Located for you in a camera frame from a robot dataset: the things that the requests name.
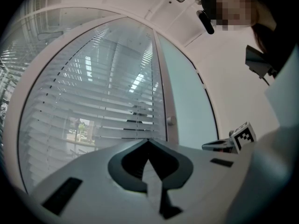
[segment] white wall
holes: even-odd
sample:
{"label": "white wall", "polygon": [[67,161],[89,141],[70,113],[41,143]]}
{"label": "white wall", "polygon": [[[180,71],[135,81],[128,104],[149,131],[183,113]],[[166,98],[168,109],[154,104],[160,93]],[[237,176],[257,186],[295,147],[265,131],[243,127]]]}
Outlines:
{"label": "white wall", "polygon": [[247,120],[257,138],[278,128],[264,95],[267,84],[245,65],[247,45],[257,49],[250,28],[205,33],[186,47],[213,103],[220,138]]}

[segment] glass pane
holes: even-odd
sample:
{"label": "glass pane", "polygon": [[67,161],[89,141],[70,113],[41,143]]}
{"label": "glass pane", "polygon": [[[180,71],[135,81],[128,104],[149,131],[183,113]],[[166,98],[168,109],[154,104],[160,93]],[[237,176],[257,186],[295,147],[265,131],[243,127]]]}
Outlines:
{"label": "glass pane", "polygon": [[115,13],[91,8],[60,8],[37,13],[7,28],[0,41],[0,142],[12,92],[32,60],[53,40],[80,24]]}
{"label": "glass pane", "polygon": [[92,29],[47,65],[22,114],[27,190],[80,155],[133,139],[166,140],[152,29],[123,18]]}
{"label": "glass pane", "polygon": [[201,149],[217,140],[213,111],[192,63],[172,43],[159,35],[170,77],[182,146]]}

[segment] window blinds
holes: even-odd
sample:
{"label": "window blinds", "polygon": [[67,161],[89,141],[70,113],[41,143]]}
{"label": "window blinds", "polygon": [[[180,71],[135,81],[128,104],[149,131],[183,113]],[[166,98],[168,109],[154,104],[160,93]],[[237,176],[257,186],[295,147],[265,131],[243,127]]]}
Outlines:
{"label": "window blinds", "polygon": [[59,27],[48,26],[48,22],[55,17],[51,17],[45,11],[12,24],[7,31],[9,35],[0,41],[0,141],[2,141],[9,100],[16,84],[33,59],[61,34],[65,34],[84,22],[116,14],[80,7],[54,10],[61,14]]}
{"label": "window blinds", "polygon": [[161,75],[152,30],[123,18],[75,39],[36,81],[19,135],[26,188],[80,155],[141,138],[166,140]]}

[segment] dark hair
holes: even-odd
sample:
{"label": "dark hair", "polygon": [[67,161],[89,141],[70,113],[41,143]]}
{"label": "dark hair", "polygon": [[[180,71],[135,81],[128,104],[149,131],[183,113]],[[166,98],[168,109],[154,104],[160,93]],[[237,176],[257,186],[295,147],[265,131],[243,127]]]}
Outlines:
{"label": "dark hair", "polygon": [[[259,2],[265,4],[269,10],[271,11],[271,3],[268,0],[258,0]],[[216,0],[201,0],[202,6],[204,8],[204,11],[206,12],[207,16],[212,19],[220,19],[216,16]],[[220,25],[225,25],[225,21],[218,22]],[[252,30],[254,32],[256,43],[258,44],[259,48],[264,52],[268,53],[268,51],[273,46],[272,40],[273,40],[273,32],[260,24],[256,24],[252,26]]]}

